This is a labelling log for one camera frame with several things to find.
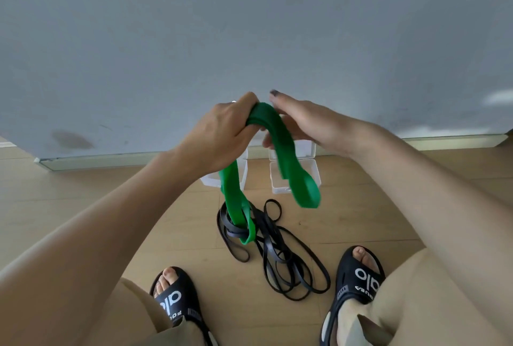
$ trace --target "left hand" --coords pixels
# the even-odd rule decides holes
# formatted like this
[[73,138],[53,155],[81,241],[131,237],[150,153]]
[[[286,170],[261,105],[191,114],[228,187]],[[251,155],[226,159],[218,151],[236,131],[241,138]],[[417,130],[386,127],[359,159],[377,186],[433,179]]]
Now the left hand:
[[248,92],[235,103],[216,104],[177,146],[187,163],[197,167],[199,177],[226,168],[248,147],[259,131],[246,125],[249,112],[258,103]]

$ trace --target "wall stain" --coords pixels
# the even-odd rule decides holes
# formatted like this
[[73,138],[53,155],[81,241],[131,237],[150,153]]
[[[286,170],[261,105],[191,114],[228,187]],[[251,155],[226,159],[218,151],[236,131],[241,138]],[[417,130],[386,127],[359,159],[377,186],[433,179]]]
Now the wall stain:
[[53,130],[52,138],[63,149],[94,149],[93,143],[89,142],[80,134],[66,130]]

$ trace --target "black resistance band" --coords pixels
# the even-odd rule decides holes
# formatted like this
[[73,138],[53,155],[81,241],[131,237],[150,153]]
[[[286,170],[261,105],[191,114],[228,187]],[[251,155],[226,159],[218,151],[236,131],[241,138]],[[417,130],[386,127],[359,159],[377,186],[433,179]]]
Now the black resistance band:
[[[269,214],[267,213],[268,203],[274,203],[278,206],[279,216],[276,219],[271,219],[271,217],[269,217]],[[314,252],[293,233],[285,227],[276,225],[276,222],[282,217],[282,206],[280,203],[274,199],[267,200],[264,204],[263,212],[257,209],[252,203],[250,203],[250,206],[252,211],[251,218],[256,229],[256,239],[254,240],[254,243],[258,247],[260,255],[262,256],[264,275],[270,287],[285,296],[287,299],[293,301],[303,300],[310,294],[310,292],[322,294],[328,291],[331,285],[331,279],[328,271],[319,258],[317,258]],[[235,243],[230,238],[239,238],[244,242],[249,236],[249,230],[247,227],[238,227],[233,224],[230,215],[228,215],[226,203],[223,203],[223,206],[217,213],[217,228],[232,256],[240,262],[248,262],[249,252],[247,249],[245,249],[244,246]],[[282,232],[289,234],[293,239],[295,239],[296,242],[298,242],[313,259],[326,280],[326,288],[318,290],[313,287],[312,272],[306,265],[305,261],[303,261],[303,259],[296,253],[292,252],[292,250],[285,244]],[[240,258],[235,254],[234,249],[246,252],[246,255],[243,258]],[[278,264],[286,266],[286,269],[288,270],[288,278],[283,277],[279,273],[277,268]],[[291,297],[289,294],[299,285],[303,285],[305,287],[306,293],[301,297]]]

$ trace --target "baseboard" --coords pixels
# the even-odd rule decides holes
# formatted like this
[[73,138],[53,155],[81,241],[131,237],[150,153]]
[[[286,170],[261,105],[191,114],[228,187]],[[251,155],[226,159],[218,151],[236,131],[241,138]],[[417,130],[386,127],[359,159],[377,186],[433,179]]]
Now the baseboard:
[[[472,149],[482,147],[495,147],[507,139],[507,135],[465,135],[443,136],[433,138],[410,138],[405,142],[417,150],[447,150],[447,149]],[[110,168],[121,166],[141,166],[150,162],[158,153],[130,153],[112,155],[92,155],[81,157],[64,157],[54,159],[35,159],[35,163],[52,171]],[[317,147],[317,155],[330,155],[322,147]],[[248,159],[269,158],[268,150],[262,146],[248,148]]]

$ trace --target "hand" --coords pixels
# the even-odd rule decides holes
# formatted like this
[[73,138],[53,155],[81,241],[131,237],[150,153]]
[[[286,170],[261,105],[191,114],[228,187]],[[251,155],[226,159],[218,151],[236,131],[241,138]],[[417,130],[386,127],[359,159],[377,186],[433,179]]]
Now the hand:
[[246,126],[256,103],[255,94],[248,92],[235,103],[216,104],[177,146],[187,163],[197,167],[199,177],[226,168],[248,147],[260,129]]
[[[314,141],[328,151],[351,157],[356,149],[356,128],[370,123],[341,115],[331,109],[299,101],[284,93],[272,90],[269,100],[280,114],[294,140]],[[273,148],[269,133],[262,142]]]

